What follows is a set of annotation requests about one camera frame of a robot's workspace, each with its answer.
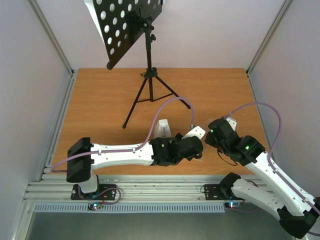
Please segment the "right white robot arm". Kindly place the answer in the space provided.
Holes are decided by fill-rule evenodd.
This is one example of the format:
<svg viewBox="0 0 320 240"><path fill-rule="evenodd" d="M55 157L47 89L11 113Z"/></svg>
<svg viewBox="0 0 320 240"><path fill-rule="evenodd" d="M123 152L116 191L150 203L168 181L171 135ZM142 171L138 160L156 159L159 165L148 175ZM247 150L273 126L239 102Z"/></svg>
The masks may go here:
<svg viewBox="0 0 320 240"><path fill-rule="evenodd" d="M256 174L272 193L250 184L236 173L219 183L227 198L247 200L275 217L291 236L302 239L320 216L320 199L304 191L272 160L266 149L252 136L240 137L236 121L219 118L208 125L205 143Z"/></svg>

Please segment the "white metronome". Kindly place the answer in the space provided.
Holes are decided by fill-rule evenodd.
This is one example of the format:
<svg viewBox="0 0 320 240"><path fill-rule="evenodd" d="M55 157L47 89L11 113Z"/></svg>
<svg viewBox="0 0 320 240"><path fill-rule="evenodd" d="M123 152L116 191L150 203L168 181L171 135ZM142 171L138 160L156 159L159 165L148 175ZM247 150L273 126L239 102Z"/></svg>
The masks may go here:
<svg viewBox="0 0 320 240"><path fill-rule="evenodd" d="M167 119L160 119L153 131L153 138L169 138L172 137L169 122Z"/></svg>

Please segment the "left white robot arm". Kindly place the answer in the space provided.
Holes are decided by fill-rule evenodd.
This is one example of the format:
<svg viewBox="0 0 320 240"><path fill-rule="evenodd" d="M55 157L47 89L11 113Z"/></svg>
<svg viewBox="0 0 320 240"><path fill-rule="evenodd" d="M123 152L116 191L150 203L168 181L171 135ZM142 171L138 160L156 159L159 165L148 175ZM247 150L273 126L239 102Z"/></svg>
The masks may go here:
<svg viewBox="0 0 320 240"><path fill-rule="evenodd" d="M147 143L129 145L103 145L92 143L90 137L80 138L67 151L66 180L80 184L82 193L96 199L101 193L98 178L93 171L112 166L175 166L183 159L200 159L204 133L193 129L186 135L157 137Z"/></svg>

